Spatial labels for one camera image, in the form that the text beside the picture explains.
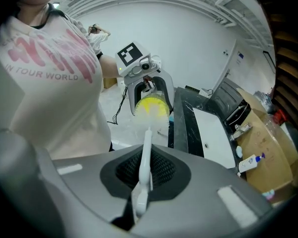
yellow sponge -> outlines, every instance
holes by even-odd
[[[169,123],[169,107],[163,95],[148,94],[137,103],[135,116],[139,125],[158,131],[166,123]]]

cardboard box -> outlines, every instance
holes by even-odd
[[[114,84],[117,84],[117,78],[104,78],[104,88],[111,88]]]
[[[237,139],[243,150],[243,159],[255,154],[265,154],[257,168],[246,172],[247,182],[260,192],[273,189],[272,202],[285,200],[296,192],[298,187],[298,152],[285,132],[277,125],[267,126],[268,114],[261,103],[242,89],[238,92],[252,110],[242,126],[250,123],[252,128]]]

white handle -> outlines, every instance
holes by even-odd
[[[151,157],[152,131],[149,128],[145,132],[143,154],[139,167],[139,184],[141,193],[137,199],[136,215],[140,218],[147,209],[148,193],[150,191],[150,157]]]

camera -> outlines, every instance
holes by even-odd
[[[144,58],[140,61],[140,66],[143,70],[148,70],[150,69],[150,59],[149,58]]]

white panel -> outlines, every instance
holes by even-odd
[[[220,188],[218,195],[240,228],[247,228],[258,221],[255,213],[236,195],[231,187]]]
[[[81,164],[76,164],[76,165],[72,165],[72,166],[68,166],[68,167],[63,167],[63,168],[58,168],[58,173],[59,175],[66,175],[69,173],[73,173],[79,170],[82,170],[83,166]]]
[[[198,109],[193,111],[199,127],[204,158],[217,162],[227,169],[234,168],[234,156],[220,119]]]

